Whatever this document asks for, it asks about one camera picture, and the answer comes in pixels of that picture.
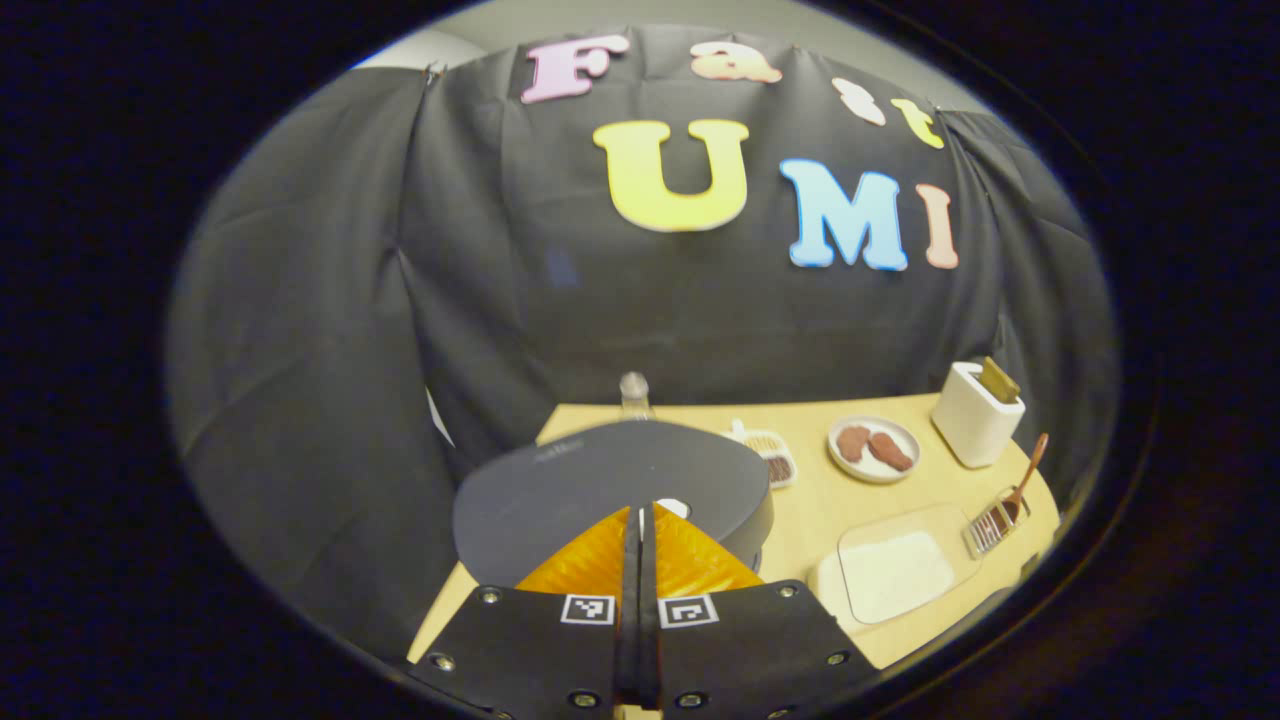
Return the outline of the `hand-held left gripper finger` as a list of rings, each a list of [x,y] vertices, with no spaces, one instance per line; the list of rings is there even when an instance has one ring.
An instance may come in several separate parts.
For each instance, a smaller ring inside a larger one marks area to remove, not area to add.
[[[878,676],[801,582],[764,582],[669,510],[640,512],[644,708],[666,719],[818,719]]]
[[[408,674],[484,717],[613,717],[641,702],[641,514],[622,511],[620,587],[480,584]]]

